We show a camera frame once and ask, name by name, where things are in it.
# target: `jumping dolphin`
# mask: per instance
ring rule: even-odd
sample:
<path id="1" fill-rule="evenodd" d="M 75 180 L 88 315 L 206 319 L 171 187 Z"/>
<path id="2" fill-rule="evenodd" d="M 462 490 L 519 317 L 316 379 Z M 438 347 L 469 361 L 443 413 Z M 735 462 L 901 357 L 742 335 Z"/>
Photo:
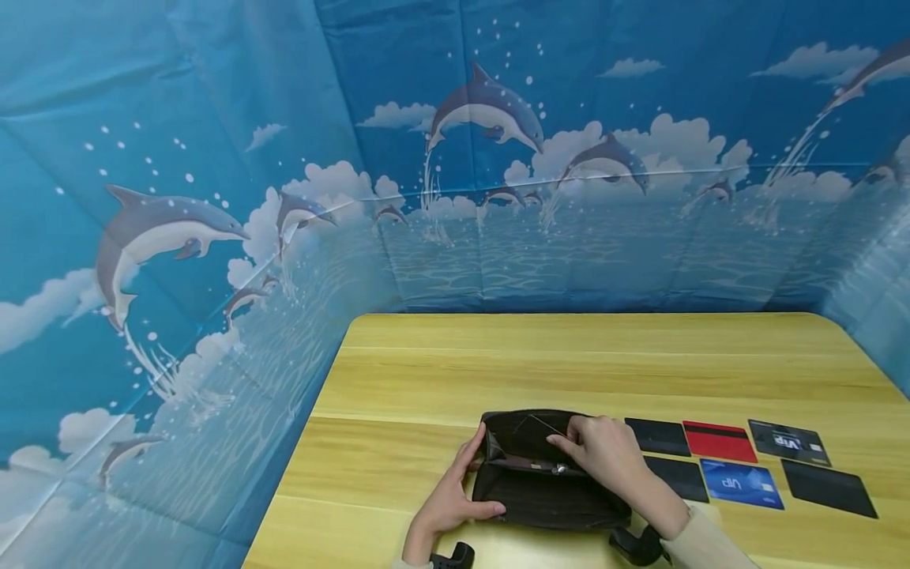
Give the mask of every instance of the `jumping dolphin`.
<path id="1" fill-rule="evenodd" d="M 120 289 L 131 265 L 180 249 L 178 259 L 205 257 L 212 241 L 249 239 L 240 222 L 224 210 L 180 196 L 147 196 L 114 184 L 105 186 L 122 208 L 108 222 L 98 246 L 95 273 L 110 310 L 108 319 L 123 330 L 136 298 Z"/>
<path id="2" fill-rule="evenodd" d="M 569 166 L 562 172 L 562 176 L 557 182 L 557 187 L 565 181 L 572 171 L 578 168 L 597 170 L 604 174 L 609 174 L 606 180 L 611 183 L 631 176 L 638 187 L 642 189 L 642 193 L 645 196 L 648 195 L 648 171 L 644 167 L 644 163 L 617 140 L 613 133 L 608 133 L 606 140 L 582 151 L 573 158 Z"/>
<path id="3" fill-rule="evenodd" d="M 726 179 L 723 179 L 719 182 L 713 183 L 711 186 L 702 188 L 702 191 L 699 192 L 699 196 L 705 196 L 709 193 L 713 193 L 715 196 L 717 196 L 717 201 L 725 201 L 729 204 L 733 203 L 733 194 L 735 192 L 736 190 L 730 186 L 730 182 L 728 182 Z"/>
<path id="4" fill-rule="evenodd" d="M 98 472 L 101 489 L 107 489 L 107 478 L 111 469 L 123 461 L 142 456 L 148 449 L 164 440 L 164 437 L 155 434 L 144 434 L 129 441 L 111 443 L 111 452 L 107 454 L 107 458 L 101 464 L 101 470 Z"/>
<path id="5" fill-rule="evenodd" d="M 314 218 L 320 218 L 334 226 L 338 226 L 335 216 L 331 211 L 310 199 L 303 198 L 285 191 L 278 193 L 281 197 L 281 207 L 278 208 L 278 260 L 284 254 L 285 237 L 289 231 L 305 228 Z"/>
<path id="6" fill-rule="evenodd" d="M 383 216 L 391 218 L 394 223 L 403 223 L 405 225 L 410 225 L 408 220 L 405 219 L 404 214 L 401 213 L 401 210 L 395 206 L 386 206 L 383 209 L 379 210 L 379 213 L 376 214 L 376 220 L 379 221 Z"/>
<path id="7" fill-rule="evenodd" d="M 483 202 L 480 204 L 480 206 L 483 207 L 487 205 L 491 199 L 502 199 L 508 201 L 509 203 L 517 203 L 523 208 L 528 207 L 528 204 L 524 201 L 524 198 L 521 196 L 521 194 L 509 186 L 491 189 L 489 192 L 487 192 L 487 195 L 483 197 Z"/>
<path id="8" fill-rule="evenodd" d="M 243 289 L 238 290 L 234 293 L 234 296 L 227 301 L 225 305 L 224 313 L 225 318 L 227 318 L 228 324 L 233 323 L 234 312 L 242 309 L 243 307 L 252 304 L 257 299 L 264 299 L 271 292 L 272 286 L 278 282 L 278 279 L 268 275 L 262 281 L 262 287 L 244 287 Z"/>
<path id="9" fill-rule="evenodd" d="M 445 138 L 444 128 L 474 123 L 488 129 L 485 136 L 499 136 L 499 144 L 515 138 L 542 153 L 543 129 L 530 106 L 514 91 L 491 79 L 477 62 L 471 63 L 471 69 L 471 81 L 455 89 L 436 110 L 427 152 Z"/>
<path id="10" fill-rule="evenodd" d="M 910 38 L 888 47 L 872 63 L 863 67 L 847 86 L 837 89 L 828 104 L 824 106 L 822 114 L 841 106 L 850 99 L 862 97 L 864 88 L 870 81 L 891 73 L 910 75 Z"/>
<path id="11" fill-rule="evenodd" d="M 525 203 L 534 204 L 536 206 L 539 206 L 543 203 L 543 200 L 541 199 L 541 194 L 538 193 L 538 191 L 536 189 L 525 194 L 524 201 L 525 201 Z"/>

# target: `wooden table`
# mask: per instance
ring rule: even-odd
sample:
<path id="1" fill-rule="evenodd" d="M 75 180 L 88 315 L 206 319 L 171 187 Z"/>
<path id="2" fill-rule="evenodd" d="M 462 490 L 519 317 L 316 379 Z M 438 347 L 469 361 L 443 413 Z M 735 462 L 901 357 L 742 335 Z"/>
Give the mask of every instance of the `wooden table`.
<path id="1" fill-rule="evenodd" d="M 764 454 L 785 511 L 708 509 L 763 569 L 910 566 L 910 403 L 837 326 L 798 313 L 357 319 L 244 566 L 389 567 L 480 415 L 535 407 L 819 431 L 881 519 L 795 500 Z M 439 551 L 458 540 L 476 569 L 626 566 L 596 535 L 477 523 Z"/>

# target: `blue vip card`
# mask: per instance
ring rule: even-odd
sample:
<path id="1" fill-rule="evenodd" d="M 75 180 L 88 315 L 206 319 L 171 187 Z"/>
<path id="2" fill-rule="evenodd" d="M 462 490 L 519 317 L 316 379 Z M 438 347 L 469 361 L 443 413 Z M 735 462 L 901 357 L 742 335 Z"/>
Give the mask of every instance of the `blue vip card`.
<path id="1" fill-rule="evenodd" d="M 784 508 L 781 494 L 766 468 L 702 458 L 702 472 L 712 498 L 777 510 Z"/>

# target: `ocean wallpaper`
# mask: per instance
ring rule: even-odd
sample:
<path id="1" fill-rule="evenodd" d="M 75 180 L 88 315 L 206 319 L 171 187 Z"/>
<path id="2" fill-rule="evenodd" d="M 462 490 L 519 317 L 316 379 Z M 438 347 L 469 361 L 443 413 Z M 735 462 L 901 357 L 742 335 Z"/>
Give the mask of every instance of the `ocean wallpaper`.
<path id="1" fill-rule="evenodd" d="M 239 567 L 369 312 L 812 311 L 910 394 L 909 15 L 0 6 L 0 569 Z"/>

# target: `water splash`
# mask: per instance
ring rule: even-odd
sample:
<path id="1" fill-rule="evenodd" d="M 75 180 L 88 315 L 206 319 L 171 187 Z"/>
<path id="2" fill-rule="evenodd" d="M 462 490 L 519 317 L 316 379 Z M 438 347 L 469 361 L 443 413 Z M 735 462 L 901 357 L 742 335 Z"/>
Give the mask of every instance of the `water splash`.
<path id="1" fill-rule="evenodd" d="M 146 350 L 136 343 L 125 324 L 126 345 L 136 361 L 148 372 L 149 389 L 165 403 L 187 403 L 195 426 L 214 416 L 234 401 L 233 395 L 219 395 L 208 390 L 198 390 L 186 374 L 180 373 L 180 360 L 158 343 Z"/>

